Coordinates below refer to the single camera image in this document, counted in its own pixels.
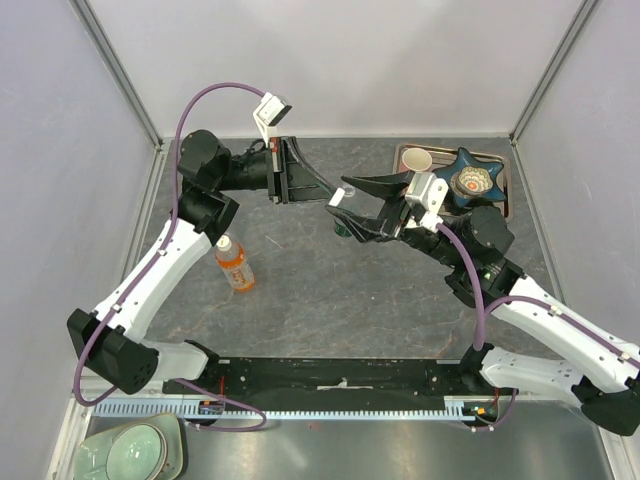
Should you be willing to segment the white bottle cap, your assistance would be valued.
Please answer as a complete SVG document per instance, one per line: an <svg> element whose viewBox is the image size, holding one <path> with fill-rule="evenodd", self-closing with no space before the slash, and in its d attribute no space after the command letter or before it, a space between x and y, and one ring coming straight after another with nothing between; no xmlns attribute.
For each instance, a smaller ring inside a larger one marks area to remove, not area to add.
<svg viewBox="0 0 640 480"><path fill-rule="evenodd" d="M337 188L327 203L328 207L338 207L344 199L346 191L343 188Z"/></svg>
<svg viewBox="0 0 640 480"><path fill-rule="evenodd" d="M222 235L216 242L216 247L220 251L229 251L233 246L232 240L227 235Z"/></svg>

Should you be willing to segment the orange drink bottle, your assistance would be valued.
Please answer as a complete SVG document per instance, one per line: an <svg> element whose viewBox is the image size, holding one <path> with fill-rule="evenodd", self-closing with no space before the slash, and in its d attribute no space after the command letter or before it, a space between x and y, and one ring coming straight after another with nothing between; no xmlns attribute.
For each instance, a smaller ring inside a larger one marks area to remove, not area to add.
<svg viewBox="0 0 640 480"><path fill-rule="evenodd" d="M215 245L216 261L231 288L236 292L247 292L255 285L255 276L247 263L243 246L231 237L229 238L233 242L229 251L220 251Z"/></svg>

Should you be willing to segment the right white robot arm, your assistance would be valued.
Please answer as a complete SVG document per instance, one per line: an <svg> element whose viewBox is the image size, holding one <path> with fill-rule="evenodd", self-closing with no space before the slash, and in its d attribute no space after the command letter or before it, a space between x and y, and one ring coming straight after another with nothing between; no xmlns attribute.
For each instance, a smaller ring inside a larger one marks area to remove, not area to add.
<svg viewBox="0 0 640 480"><path fill-rule="evenodd" d="M448 186L430 172L347 177L345 183L383 200L363 217L341 207L338 188L326 206L360 243L401 241L451 268L445 281L476 311L471 347L458 368L467 392L487 387L530 392L580 409L620 436L639 428L639 347L593 324L545 291L506 252L514 236L495 207L481 206L451 220L440 214ZM518 355L486 340L490 317L537 339L558 355Z"/></svg>

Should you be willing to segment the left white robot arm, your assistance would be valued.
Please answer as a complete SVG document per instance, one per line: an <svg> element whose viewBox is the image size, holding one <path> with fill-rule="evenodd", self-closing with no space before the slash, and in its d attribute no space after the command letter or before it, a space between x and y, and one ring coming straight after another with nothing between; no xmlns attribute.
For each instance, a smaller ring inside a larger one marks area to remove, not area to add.
<svg viewBox="0 0 640 480"><path fill-rule="evenodd" d="M213 354L194 341L150 342L147 330L182 277L212 250L239 208L230 191L264 190L276 204L340 200L303 157L294 137L256 140L234 155L207 130L186 136L178 150L182 190L159 238L126 279L93 310L77 309L67 329L79 367L135 394L152 380L183 377L198 393L219 382Z"/></svg>

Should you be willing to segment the pink mug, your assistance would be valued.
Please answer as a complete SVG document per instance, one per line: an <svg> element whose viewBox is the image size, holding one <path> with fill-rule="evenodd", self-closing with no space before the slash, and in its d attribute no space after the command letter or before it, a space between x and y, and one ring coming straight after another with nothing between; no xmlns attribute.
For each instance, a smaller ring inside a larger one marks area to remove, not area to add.
<svg viewBox="0 0 640 480"><path fill-rule="evenodd" d="M399 170L425 172L432 167L432 164L433 158L429 151L419 147L411 147L401 153Z"/></svg>

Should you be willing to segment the metal tray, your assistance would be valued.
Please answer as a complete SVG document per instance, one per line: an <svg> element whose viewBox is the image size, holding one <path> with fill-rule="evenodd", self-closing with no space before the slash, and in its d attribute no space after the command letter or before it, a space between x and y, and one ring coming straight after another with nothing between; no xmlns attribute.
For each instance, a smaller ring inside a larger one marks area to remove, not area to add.
<svg viewBox="0 0 640 480"><path fill-rule="evenodd" d="M402 155L405 150L411 148L420 148L430 153L432 157L432 165L430 171L453 164L457 156L456 148L436 147L429 145L420 145L416 143L400 143L396 146L395 149L394 161L392 164L393 173L398 173L406 170L406 166L402 161ZM471 151L471 154L478 161L500 162L503 165L502 171L497 174L495 184L504 193L506 199L502 202L493 202L493 205L501 211L503 217L505 218L505 221L509 223L514 215L513 201L510 198L510 195L513 193L510 161L507 158L497 154L473 151Z"/></svg>

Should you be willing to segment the blue star-shaped dish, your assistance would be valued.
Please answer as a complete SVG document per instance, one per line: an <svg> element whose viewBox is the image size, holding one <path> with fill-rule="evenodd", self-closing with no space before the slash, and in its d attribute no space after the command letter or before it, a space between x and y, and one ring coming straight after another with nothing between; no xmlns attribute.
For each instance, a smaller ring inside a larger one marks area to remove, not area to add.
<svg viewBox="0 0 640 480"><path fill-rule="evenodd" d="M433 173L446 181L455 206L464 208L475 200L504 202L507 197L497 183L503 169L502 162L480 161L468 149L459 147L454 162Z"/></svg>

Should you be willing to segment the small patterned bowl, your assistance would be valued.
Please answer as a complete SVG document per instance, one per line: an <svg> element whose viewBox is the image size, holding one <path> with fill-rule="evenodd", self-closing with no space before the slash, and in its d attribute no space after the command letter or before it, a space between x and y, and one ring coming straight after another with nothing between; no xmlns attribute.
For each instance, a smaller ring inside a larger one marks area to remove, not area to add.
<svg viewBox="0 0 640 480"><path fill-rule="evenodd" d="M463 197L480 197L493 187L488 170L481 167L466 166L451 180L455 191Z"/></svg>

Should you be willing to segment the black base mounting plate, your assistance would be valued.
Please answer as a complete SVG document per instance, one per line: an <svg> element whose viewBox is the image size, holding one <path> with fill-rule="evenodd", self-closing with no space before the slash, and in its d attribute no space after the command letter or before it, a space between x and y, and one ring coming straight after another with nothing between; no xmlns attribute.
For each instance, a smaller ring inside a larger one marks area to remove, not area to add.
<svg viewBox="0 0 640 480"><path fill-rule="evenodd" d="M211 362L193 384L240 398L279 390L348 387L436 396L492 396L496 388L457 360L227 357Z"/></svg>

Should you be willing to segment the green ceramic plate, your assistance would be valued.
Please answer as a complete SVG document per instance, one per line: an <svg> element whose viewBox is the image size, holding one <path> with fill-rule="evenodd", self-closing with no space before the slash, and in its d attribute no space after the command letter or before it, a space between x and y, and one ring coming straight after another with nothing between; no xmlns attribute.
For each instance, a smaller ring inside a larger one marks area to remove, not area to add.
<svg viewBox="0 0 640 480"><path fill-rule="evenodd" d="M167 457L155 479L178 479L183 476L188 465L183 428L175 415L163 413L113 427L85 439L75 456L73 477L109 479L105 466L114 440L123 430L142 423L156 427L167 442Z"/></svg>

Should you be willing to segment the green ceramic bowl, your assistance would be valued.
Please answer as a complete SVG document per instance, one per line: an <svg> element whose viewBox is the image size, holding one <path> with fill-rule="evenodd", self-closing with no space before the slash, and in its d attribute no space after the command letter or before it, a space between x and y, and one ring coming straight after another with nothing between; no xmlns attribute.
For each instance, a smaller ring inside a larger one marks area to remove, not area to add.
<svg viewBox="0 0 640 480"><path fill-rule="evenodd" d="M155 479L167 457L164 435L150 424L136 424L114 440L106 460L109 479Z"/></svg>

